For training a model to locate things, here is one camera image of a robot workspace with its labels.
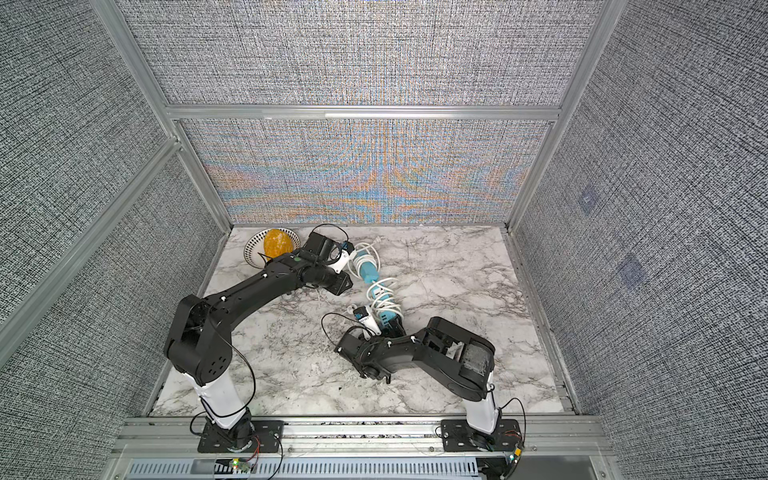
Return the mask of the teal power strip with sockets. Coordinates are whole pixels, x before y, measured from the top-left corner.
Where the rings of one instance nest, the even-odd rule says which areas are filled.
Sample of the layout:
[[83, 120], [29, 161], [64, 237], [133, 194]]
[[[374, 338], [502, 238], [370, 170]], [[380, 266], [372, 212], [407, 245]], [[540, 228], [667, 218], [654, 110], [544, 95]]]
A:
[[366, 284], [380, 280], [380, 257], [374, 247], [368, 246], [355, 252], [352, 266], [356, 275]]

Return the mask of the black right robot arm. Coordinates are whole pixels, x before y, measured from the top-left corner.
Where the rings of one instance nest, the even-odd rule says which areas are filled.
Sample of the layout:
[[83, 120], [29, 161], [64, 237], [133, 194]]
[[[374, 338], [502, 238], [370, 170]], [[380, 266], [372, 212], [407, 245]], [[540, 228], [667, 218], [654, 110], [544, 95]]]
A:
[[501, 418], [492, 394], [495, 346], [487, 339], [442, 317], [400, 337], [344, 333], [335, 351], [363, 378], [385, 380], [403, 369], [419, 368], [462, 399], [467, 442], [492, 451]]

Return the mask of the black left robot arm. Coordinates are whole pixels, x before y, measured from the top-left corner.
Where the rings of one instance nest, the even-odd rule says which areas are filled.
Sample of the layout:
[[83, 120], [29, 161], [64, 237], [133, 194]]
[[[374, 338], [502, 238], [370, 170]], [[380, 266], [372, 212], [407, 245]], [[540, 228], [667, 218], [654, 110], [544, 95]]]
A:
[[177, 305], [165, 342], [165, 356], [191, 382], [207, 416], [205, 431], [220, 445], [242, 451], [254, 440], [249, 402], [239, 395], [230, 365], [239, 351], [233, 331], [272, 301], [305, 287], [339, 296], [353, 282], [344, 268], [354, 245], [312, 231], [306, 243], [265, 263], [252, 277], [201, 298], [189, 295]]

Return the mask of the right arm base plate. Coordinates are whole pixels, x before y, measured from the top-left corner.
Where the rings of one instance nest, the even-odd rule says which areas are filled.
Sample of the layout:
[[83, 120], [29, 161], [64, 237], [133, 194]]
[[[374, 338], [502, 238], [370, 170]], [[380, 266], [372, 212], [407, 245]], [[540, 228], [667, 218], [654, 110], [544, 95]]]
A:
[[471, 428], [466, 420], [443, 419], [439, 427], [446, 452], [511, 452], [523, 444], [517, 420], [501, 419], [491, 433]]

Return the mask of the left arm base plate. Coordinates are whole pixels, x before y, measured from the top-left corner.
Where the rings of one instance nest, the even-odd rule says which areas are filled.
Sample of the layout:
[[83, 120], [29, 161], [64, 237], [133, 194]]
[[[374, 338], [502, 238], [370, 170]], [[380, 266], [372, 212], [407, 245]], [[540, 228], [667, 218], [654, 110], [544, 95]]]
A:
[[281, 420], [239, 422], [233, 430], [224, 430], [207, 421], [197, 445], [198, 453], [278, 453], [285, 423]]

